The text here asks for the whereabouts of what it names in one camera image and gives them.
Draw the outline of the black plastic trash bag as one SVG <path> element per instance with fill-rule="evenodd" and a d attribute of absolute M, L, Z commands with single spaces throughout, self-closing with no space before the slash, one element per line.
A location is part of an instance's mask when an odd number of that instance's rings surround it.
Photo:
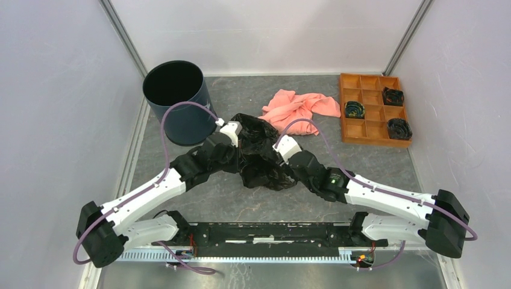
<path fill-rule="evenodd" d="M 293 172 L 282 165 L 274 151 L 280 133 L 270 123 L 258 117 L 237 113 L 232 121 L 241 124 L 239 175 L 246 188 L 264 187 L 281 191 L 297 185 Z"/>

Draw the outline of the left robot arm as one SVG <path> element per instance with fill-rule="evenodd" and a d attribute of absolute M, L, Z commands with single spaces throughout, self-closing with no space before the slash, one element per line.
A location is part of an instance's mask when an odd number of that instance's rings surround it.
<path fill-rule="evenodd" d="M 158 205 L 207 182 L 210 175 L 237 173 L 239 140 L 234 132 L 214 132 L 201 146 L 176 157 L 155 178 L 118 199 L 81 208 L 77 226 L 77 249 L 88 254 L 85 263 L 96 268 L 116 261 L 126 250 L 156 241 L 182 245 L 189 239 L 187 226 L 170 215 L 141 221 Z"/>

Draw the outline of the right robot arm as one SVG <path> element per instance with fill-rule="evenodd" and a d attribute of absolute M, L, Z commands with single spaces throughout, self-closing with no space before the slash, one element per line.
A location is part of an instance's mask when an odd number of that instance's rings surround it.
<path fill-rule="evenodd" d="M 462 256 L 469 215 L 450 191 L 427 194 L 381 185 L 351 171 L 325 167 L 309 151 L 287 154 L 283 159 L 298 180 L 323 200 L 386 213 L 356 214 L 348 229 L 352 244 L 363 246 L 369 240 L 423 242 L 443 256 Z"/>

